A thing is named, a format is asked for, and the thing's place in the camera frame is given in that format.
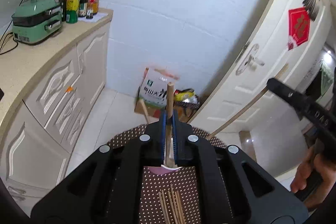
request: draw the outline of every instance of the wooden stick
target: wooden stick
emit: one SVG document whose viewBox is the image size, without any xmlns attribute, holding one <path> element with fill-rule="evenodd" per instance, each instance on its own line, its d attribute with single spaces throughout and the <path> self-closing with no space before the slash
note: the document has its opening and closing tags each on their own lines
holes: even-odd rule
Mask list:
<svg viewBox="0 0 336 224">
<path fill-rule="evenodd" d="M 171 191 L 171 196 L 172 196 L 172 199 L 173 199 L 173 204 L 174 204 L 174 210 L 175 210 L 175 213 L 176 213 L 176 218 L 177 218 L 177 224 L 179 224 L 179 214 L 178 214 L 178 211 L 177 211 L 177 203 L 176 203 L 176 200 L 175 200 L 175 195 L 174 195 L 174 190 L 173 190 L 173 185 L 170 184 L 170 191 Z"/>
<path fill-rule="evenodd" d="M 145 101 L 143 99 L 140 99 L 139 102 L 140 102 L 140 105 L 142 106 L 142 110 L 144 112 L 146 122 L 147 122 L 147 124 L 150 124 L 151 120 L 149 119 L 149 115 L 148 115 L 147 107 L 145 105 Z"/>
<path fill-rule="evenodd" d="M 168 210 L 167 210 L 165 192 L 163 191 L 163 189 L 161 190 L 161 192 L 162 192 L 163 205 L 164 205 L 164 208 L 165 208 L 167 220 L 168 220 L 168 223 L 170 224 L 170 217 L 169 217 Z"/>
<path fill-rule="evenodd" d="M 286 63 L 282 69 L 277 73 L 275 76 L 276 79 L 279 79 L 285 71 L 288 69 L 288 64 Z M 216 129 L 214 132 L 209 134 L 206 139 L 210 140 L 212 137 L 217 135 L 219 132 L 221 132 L 224 128 L 228 127 L 231 123 L 233 123 L 236 119 L 238 119 L 243 113 L 246 112 L 252 105 L 255 104 L 256 101 L 258 101 L 266 92 L 268 91 L 267 86 L 264 87 L 257 95 L 254 97 L 246 106 L 244 106 L 236 115 L 234 115 L 231 119 L 229 119 L 225 124 L 220 126 L 218 129 Z"/>
<path fill-rule="evenodd" d="M 182 213 L 180 210 L 180 206 L 179 206 L 179 196 L 177 195 L 177 192 L 174 192 L 175 194 L 175 198 L 176 198 L 176 204 L 177 204 L 177 212 L 178 212 L 178 218 L 181 224 L 183 224 L 183 218 L 182 218 Z"/>
<path fill-rule="evenodd" d="M 182 198 L 181 198 L 181 195 L 180 195 L 180 192 L 177 191 L 177 195 L 178 195 L 178 203 L 179 203 L 179 208 L 180 208 L 180 211 L 181 211 L 181 216 L 182 216 L 182 222 L 183 224 L 185 224 L 185 219 L 184 219 L 184 213 L 183 213 L 183 208 L 182 208 Z"/>
<path fill-rule="evenodd" d="M 166 146 L 165 146 L 165 165 L 168 166 L 170 145 L 171 145 L 171 130 L 172 126 L 170 124 L 170 119 L 173 116 L 173 105 L 174 105 L 174 83 L 169 82 L 167 85 L 167 125 L 166 125 Z"/>
<path fill-rule="evenodd" d="M 165 207 L 163 205 L 163 199 L 162 199 L 162 196 L 161 196 L 161 192 L 158 191 L 158 195 L 159 195 L 159 199 L 160 199 L 160 204 L 161 204 L 161 210 L 162 210 L 162 213 L 163 213 L 163 218 L 165 219 L 165 223 L 166 224 L 170 224 L 168 222 L 168 219 L 167 219 L 167 216 L 166 216 L 166 212 L 165 212 Z"/>
<path fill-rule="evenodd" d="M 176 214 L 175 214 L 173 200 L 172 200 L 171 194 L 170 194 L 170 190 L 168 190 L 168 197 L 169 197 L 169 201 L 170 201 L 170 207 L 171 207 L 171 210 L 173 212 L 173 217 L 174 217 L 174 220 L 175 220 L 175 224 L 178 224 L 178 221 L 177 221 L 177 218 L 176 218 Z"/>
</svg>

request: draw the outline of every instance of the human hand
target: human hand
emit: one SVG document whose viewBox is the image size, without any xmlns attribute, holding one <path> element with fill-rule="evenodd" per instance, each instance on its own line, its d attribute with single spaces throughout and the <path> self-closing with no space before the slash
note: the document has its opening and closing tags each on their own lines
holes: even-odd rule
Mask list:
<svg viewBox="0 0 336 224">
<path fill-rule="evenodd" d="M 307 186 L 307 178 L 312 172 L 311 159 L 314 157 L 314 147 L 309 148 L 307 155 L 299 165 L 295 178 L 291 183 L 291 191 L 296 193 Z M 304 204 L 308 209 L 314 209 L 321 204 L 336 182 L 336 164 L 318 154 L 314 159 L 314 168 L 320 173 L 323 183 L 311 194 Z"/>
</svg>

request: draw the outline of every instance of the white cabinet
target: white cabinet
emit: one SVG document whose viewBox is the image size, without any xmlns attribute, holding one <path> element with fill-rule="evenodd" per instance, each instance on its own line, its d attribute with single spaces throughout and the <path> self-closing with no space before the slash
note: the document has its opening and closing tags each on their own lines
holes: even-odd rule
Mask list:
<svg viewBox="0 0 336 224">
<path fill-rule="evenodd" d="M 81 109 L 83 97 L 83 82 L 82 77 L 79 76 L 65 93 L 45 126 L 46 131 L 59 144 L 73 117 Z"/>
<path fill-rule="evenodd" d="M 10 193 L 43 197 L 64 177 L 69 157 L 21 103 L 1 152 L 0 177 Z"/>
<path fill-rule="evenodd" d="M 106 83 L 106 55 L 110 24 L 77 44 L 80 73 L 84 78 L 85 102 L 91 109 Z"/>
<path fill-rule="evenodd" d="M 0 144 L 0 177 L 17 204 L 32 207 L 64 177 L 85 120 L 106 82 L 106 24 L 77 43 L 16 111 Z"/>
<path fill-rule="evenodd" d="M 24 100 L 42 126 L 46 125 L 66 90 L 78 76 L 77 50 L 73 47 Z"/>
</svg>

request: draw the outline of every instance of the power cord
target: power cord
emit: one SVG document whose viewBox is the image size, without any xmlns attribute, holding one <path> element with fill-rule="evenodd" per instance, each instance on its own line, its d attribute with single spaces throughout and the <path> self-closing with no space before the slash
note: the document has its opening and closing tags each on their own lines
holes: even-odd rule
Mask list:
<svg viewBox="0 0 336 224">
<path fill-rule="evenodd" d="M 13 32 L 10 32 L 10 33 L 6 34 L 4 40 L 2 40 L 3 37 L 4 37 L 4 35 L 5 35 L 5 33 L 7 32 L 7 30 L 8 30 L 9 27 L 11 26 L 12 22 L 13 22 L 13 20 L 10 21 L 8 27 L 6 28 L 5 32 L 4 32 L 4 33 L 2 34 L 2 36 L 1 36 L 0 42 L 2 41 L 2 44 L 1 44 L 1 47 L 0 47 L 0 55 L 12 51 L 12 50 L 15 49 L 15 48 L 18 46 L 18 44 L 19 44 L 17 41 L 15 41 L 16 45 L 15 45 L 13 48 L 11 48 L 11 49 L 9 49 L 9 50 L 7 50 L 7 51 L 5 51 L 5 52 L 1 52 L 2 49 L 4 48 L 4 46 L 6 45 L 6 43 L 8 42 L 8 41 L 6 41 L 6 43 L 5 43 L 5 40 L 6 40 L 7 36 L 8 36 L 8 35 L 13 35 Z"/>
</svg>

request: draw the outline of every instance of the countertop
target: countertop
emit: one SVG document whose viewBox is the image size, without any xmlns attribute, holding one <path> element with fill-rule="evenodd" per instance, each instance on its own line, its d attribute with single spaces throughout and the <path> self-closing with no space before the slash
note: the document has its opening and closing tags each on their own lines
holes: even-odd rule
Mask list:
<svg viewBox="0 0 336 224">
<path fill-rule="evenodd" d="M 77 42 L 112 20 L 113 10 L 95 23 L 78 21 L 63 23 L 54 36 L 36 46 L 19 43 L 11 52 L 0 55 L 0 88 L 5 93 L 0 101 L 0 143 L 17 107 L 36 84 Z M 9 41 L 6 45 L 15 45 Z"/>
</svg>

